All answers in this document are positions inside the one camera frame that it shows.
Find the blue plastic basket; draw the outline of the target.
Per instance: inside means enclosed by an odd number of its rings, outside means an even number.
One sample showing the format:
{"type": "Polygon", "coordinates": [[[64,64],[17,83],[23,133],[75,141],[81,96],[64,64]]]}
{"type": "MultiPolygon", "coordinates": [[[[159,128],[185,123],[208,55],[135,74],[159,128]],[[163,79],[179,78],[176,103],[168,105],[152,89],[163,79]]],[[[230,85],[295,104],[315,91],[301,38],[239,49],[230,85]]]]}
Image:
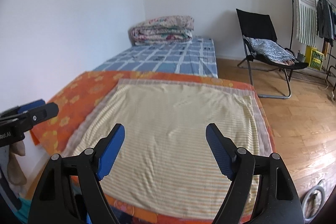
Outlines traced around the blue plastic basket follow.
{"type": "Polygon", "coordinates": [[[87,217],[86,217],[86,223],[87,224],[92,224],[91,219],[90,219],[88,214],[87,214],[87,217]]]}

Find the striped yellow towel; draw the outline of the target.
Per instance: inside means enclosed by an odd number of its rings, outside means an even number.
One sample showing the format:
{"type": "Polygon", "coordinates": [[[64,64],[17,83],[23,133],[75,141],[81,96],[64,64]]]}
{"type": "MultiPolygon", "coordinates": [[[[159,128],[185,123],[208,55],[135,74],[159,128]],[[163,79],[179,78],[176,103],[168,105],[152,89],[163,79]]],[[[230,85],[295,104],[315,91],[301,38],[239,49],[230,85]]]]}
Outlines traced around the striped yellow towel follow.
{"type": "Polygon", "coordinates": [[[63,156],[93,147],[120,123],[125,139],[103,191],[160,215],[212,220],[230,187],[206,141],[216,124],[236,146],[272,153],[250,90],[164,80],[121,79],[70,137],[63,156]]]}

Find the yellow plastic crate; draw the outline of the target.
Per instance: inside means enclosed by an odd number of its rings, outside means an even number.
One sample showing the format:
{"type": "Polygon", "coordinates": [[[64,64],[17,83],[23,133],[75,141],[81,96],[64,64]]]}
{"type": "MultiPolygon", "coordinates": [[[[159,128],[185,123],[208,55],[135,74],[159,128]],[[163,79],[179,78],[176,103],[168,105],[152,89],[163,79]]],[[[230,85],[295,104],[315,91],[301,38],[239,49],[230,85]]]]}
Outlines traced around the yellow plastic crate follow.
{"type": "Polygon", "coordinates": [[[318,71],[322,69],[325,55],[317,48],[306,46],[305,57],[305,62],[308,63],[308,67],[318,71]]]}

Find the blue checkered chair cushion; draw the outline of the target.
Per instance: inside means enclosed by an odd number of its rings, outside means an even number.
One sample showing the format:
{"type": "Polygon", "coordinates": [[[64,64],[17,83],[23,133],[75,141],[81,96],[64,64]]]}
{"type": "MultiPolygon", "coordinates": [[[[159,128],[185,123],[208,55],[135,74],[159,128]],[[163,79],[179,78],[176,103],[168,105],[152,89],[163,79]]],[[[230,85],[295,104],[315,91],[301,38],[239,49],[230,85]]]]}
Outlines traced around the blue checkered chair cushion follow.
{"type": "Polygon", "coordinates": [[[245,42],[248,43],[254,56],[264,57],[267,61],[278,64],[294,65],[296,60],[292,53],[280,47],[276,42],[268,39],[255,39],[243,36],[245,42]]]}

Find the folded floral quilt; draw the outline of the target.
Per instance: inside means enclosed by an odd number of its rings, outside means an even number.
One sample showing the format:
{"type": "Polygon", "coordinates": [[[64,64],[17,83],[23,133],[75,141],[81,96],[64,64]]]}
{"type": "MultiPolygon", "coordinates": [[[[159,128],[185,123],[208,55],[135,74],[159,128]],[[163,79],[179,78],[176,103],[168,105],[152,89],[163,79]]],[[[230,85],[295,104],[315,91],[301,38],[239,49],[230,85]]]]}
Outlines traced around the folded floral quilt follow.
{"type": "Polygon", "coordinates": [[[188,43],[193,39],[194,19],[191,16],[162,16],[146,20],[130,30],[136,46],[188,43]]]}

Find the black folding chair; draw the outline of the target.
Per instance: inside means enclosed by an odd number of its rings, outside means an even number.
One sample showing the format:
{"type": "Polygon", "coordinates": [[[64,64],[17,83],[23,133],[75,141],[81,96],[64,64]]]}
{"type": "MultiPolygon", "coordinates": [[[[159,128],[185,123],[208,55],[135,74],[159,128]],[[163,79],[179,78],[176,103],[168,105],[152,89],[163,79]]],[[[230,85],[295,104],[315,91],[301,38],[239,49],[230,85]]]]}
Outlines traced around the black folding chair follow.
{"type": "Polygon", "coordinates": [[[251,85],[254,85],[251,63],[255,60],[274,67],[274,71],[283,72],[288,88],[288,95],[259,94],[258,97],[288,100],[291,97],[290,80],[293,71],[306,69],[308,63],[299,61],[291,49],[280,46],[277,42],[276,31],[269,15],[240,9],[236,9],[236,14],[238,16],[245,52],[245,58],[238,63],[237,67],[240,68],[243,63],[247,64],[251,85]]]}

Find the dark hanging jacket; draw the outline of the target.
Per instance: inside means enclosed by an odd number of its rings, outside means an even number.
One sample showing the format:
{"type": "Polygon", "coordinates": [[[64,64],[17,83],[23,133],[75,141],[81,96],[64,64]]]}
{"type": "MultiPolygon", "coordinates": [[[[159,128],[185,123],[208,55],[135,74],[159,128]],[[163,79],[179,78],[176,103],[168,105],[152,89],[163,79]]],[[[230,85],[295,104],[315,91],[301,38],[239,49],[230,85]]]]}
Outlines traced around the dark hanging jacket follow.
{"type": "Polygon", "coordinates": [[[320,38],[333,40],[333,20],[331,16],[331,5],[327,0],[317,2],[317,34],[320,38]]]}

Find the white green striped towel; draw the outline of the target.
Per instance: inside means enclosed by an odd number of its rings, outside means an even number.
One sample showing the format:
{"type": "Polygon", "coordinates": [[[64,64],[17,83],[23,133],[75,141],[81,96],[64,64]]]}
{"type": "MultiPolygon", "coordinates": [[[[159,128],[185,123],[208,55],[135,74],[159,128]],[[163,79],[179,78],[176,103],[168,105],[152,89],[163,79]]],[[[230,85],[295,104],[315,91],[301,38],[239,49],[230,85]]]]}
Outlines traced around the white green striped towel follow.
{"type": "Polygon", "coordinates": [[[301,44],[315,47],[317,32],[316,0],[295,0],[297,15],[296,38],[301,44]]]}

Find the black clothes rack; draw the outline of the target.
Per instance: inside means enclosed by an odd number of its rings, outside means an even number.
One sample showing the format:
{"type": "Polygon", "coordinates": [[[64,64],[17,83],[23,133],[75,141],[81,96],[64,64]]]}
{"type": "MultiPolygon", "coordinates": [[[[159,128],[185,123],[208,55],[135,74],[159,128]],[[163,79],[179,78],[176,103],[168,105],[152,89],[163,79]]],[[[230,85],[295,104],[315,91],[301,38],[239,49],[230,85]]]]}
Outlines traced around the black clothes rack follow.
{"type": "Polygon", "coordinates": [[[335,5],[329,0],[291,0],[291,35],[293,40],[305,46],[305,53],[297,52],[297,60],[308,64],[308,68],[324,76],[317,77],[330,85],[335,78],[335,65],[330,60],[335,47],[335,5]]]}

